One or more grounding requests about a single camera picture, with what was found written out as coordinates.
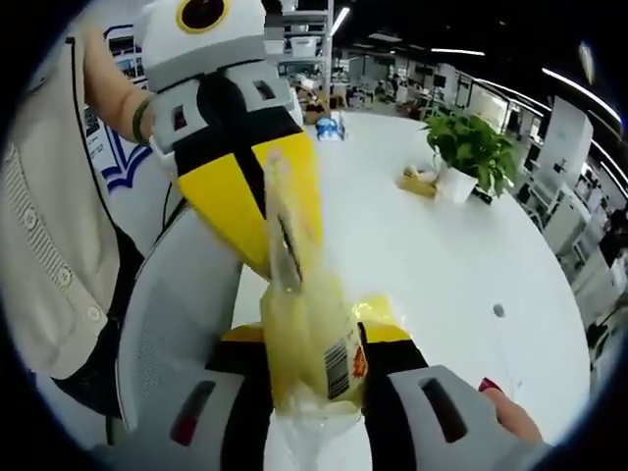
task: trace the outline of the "white robot casing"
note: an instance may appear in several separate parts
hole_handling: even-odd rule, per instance
[[[245,96],[249,111],[285,106],[302,126],[297,100],[277,67],[265,61],[261,0],[224,0],[225,14],[206,30],[186,30],[181,10],[202,0],[158,0],[145,6],[135,22],[135,37],[142,47],[142,64],[153,100],[155,123],[151,147],[169,174],[176,173],[174,145],[208,125],[198,110],[196,97],[203,76],[225,71]],[[273,99],[260,99],[255,83],[272,88]],[[173,115],[180,110],[185,126],[173,129]]]

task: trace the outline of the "button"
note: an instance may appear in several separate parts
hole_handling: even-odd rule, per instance
[[[89,309],[87,309],[87,316],[89,316],[89,319],[94,322],[99,321],[101,315],[102,314],[100,312],[100,309],[95,306],[91,306]]]
[[[68,267],[61,267],[57,272],[57,279],[62,288],[67,288],[72,282],[72,272]]]
[[[25,210],[23,221],[29,231],[35,229],[35,226],[37,225],[37,212],[34,208],[28,208]]]

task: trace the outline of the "potted plant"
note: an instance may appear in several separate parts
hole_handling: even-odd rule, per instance
[[[438,114],[426,122],[428,144],[445,163],[437,182],[439,197],[462,203],[475,185],[501,196],[506,179],[514,183],[512,143],[482,119],[453,113]]]

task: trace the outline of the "clear plastic bag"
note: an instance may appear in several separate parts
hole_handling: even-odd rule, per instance
[[[352,306],[300,216],[288,163],[265,170],[272,281],[261,300],[275,411],[302,469],[360,417],[367,363]]]

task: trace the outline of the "ceiling light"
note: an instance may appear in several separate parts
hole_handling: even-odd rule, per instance
[[[544,116],[544,114],[543,114],[543,113],[541,113],[540,111],[535,110],[534,108],[532,108],[532,107],[531,107],[531,106],[529,106],[529,105],[526,105],[526,104],[525,104],[525,103],[523,103],[522,101],[515,100],[515,99],[511,99],[510,101],[511,101],[512,103],[516,103],[517,105],[524,107],[526,110],[531,111],[532,113],[534,113],[535,115],[540,116],[541,118]]]
[[[596,64],[593,58],[593,51],[585,41],[580,43],[580,46],[578,47],[578,55],[580,56],[582,68],[585,70],[587,81],[589,84],[593,84],[596,79]]]
[[[386,42],[400,42],[401,38],[396,36],[388,36],[387,34],[383,34],[381,32],[374,32],[369,36],[371,39],[379,39],[380,41]]]
[[[602,166],[603,169],[606,170],[606,172],[608,173],[608,176],[612,178],[612,180],[615,182],[615,184],[617,185],[617,187],[619,188],[619,191],[621,191],[621,194],[624,195],[624,197],[626,199],[628,199],[628,193],[626,192],[626,190],[624,189],[624,186],[619,182],[619,180],[617,179],[617,177],[615,175],[612,174],[612,172],[610,171],[610,169],[606,166],[606,164],[604,162],[600,162],[600,165]]]
[[[563,83],[566,83],[567,85],[569,85],[569,86],[575,88],[576,90],[578,90],[580,93],[583,93],[584,95],[586,95],[589,98],[591,98],[593,101],[595,101],[600,106],[602,106],[610,116],[612,116],[615,120],[617,120],[621,124],[621,116],[619,116],[619,113],[617,113],[615,110],[613,110],[610,107],[610,105],[608,105],[605,101],[603,101],[597,95],[595,95],[594,93],[589,91],[587,88],[585,88],[582,85],[579,85],[578,83],[576,83],[573,80],[570,80],[567,77],[563,77],[561,74],[557,74],[556,72],[550,71],[550,70],[545,69],[545,68],[542,68],[542,71],[543,71],[544,74],[547,74],[550,77],[554,77],[555,79],[558,79],[558,80],[562,81]]]
[[[465,72],[462,72],[462,71],[459,71],[459,72],[460,72],[460,75],[461,75],[462,77],[465,77],[466,79],[470,79],[470,80],[478,81],[475,77],[470,76],[469,74],[467,74],[467,73],[465,73]]]
[[[451,54],[468,54],[470,56],[484,56],[484,52],[466,51],[464,49],[432,49],[432,52],[447,52]]]
[[[342,25],[342,22],[344,21],[344,19],[346,18],[346,16],[349,14],[350,11],[351,9],[348,7],[344,7],[342,10],[340,10],[338,17],[336,18],[336,21],[334,22],[334,25],[332,26],[332,35],[336,34],[336,31],[338,31],[338,28],[340,27],[340,25]]]
[[[543,103],[535,100],[534,98],[530,98],[528,95],[524,95],[523,93],[519,93],[518,91],[513,90],[511,88],[508,88],[507,86],[500,85],[499,83],[493,83],[492,81],[484,80],[483,78],[476,78],[475,81],[477,81],[479,83],[485,83],[486,85],[495,86],[497,88],[501,88],[502,90],[509,91],[510,93],[514,93],[515,95],[520,96],[521,98],[525,98],[526,100],[530,101],[531,103],[534,103],[535,105],[540,106],[544,110],[551,111],[551,108],[548,105],[544,105]]]
[[[623,170],[621,170],[621,168],[617,165],[617,162],[614,161],[614,159],[612,157],[610,157],[610,155],[608,154],[608,152],[606,152],[604,149],[602,149],[602,147],[595,142],[594,140],[591,139],[591,143],[598,149],[598,151],[604,156],[606,157],[606,159],[608,160],[608,162],[610,162],[610,164],[613,166],[613,168],[617,171],[617,173],[621,176],[622,179],[624,179],[627,183],[628,183],[628,177],[626,177],[626,174],[624,174]]]
[[[611,126],[609,123],[606,122],[606,120],[603,120],[602,118],[600,118],[595,111],[593,110],[587,110],[587,113],[589,113],[591,116],[593,116],[596,120],[598,120],[600,123],[602,123],[610,132],[612,132],[612,134],[617,137],[617,140],[622,140],[621,135],[619,134],[619,132],[617,132],[613,126]]]

